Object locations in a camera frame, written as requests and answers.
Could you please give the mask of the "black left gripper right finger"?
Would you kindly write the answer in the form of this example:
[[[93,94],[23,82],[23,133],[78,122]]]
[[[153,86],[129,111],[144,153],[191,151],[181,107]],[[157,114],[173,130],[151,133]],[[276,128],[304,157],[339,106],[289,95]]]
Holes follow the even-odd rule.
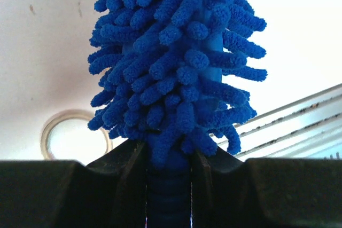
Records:
[[[192,157],[194,227],[341,227],[341,161]]]

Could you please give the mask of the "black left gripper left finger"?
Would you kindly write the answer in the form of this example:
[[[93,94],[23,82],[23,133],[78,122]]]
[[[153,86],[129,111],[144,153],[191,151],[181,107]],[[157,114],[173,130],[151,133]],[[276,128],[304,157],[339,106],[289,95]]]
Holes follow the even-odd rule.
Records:
[[[88,165],[2,161],[1,227],[144,227],[146,160],[127,140]]]

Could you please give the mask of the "blue microfiber duster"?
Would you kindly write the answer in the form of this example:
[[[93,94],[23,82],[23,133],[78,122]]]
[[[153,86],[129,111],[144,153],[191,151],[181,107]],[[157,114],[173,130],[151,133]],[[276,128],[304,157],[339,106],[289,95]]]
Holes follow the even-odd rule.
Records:
[[[149,147],[148,227],[190,226],[190,161],[212,156],[215,138],[240,151],[235,124],[256,116],[250,94],[222,82],[263,81],[248,58],[266,55],[249,41],[266,22],[247,0],[97,0],[89,73],[101,74],[90,130]]]

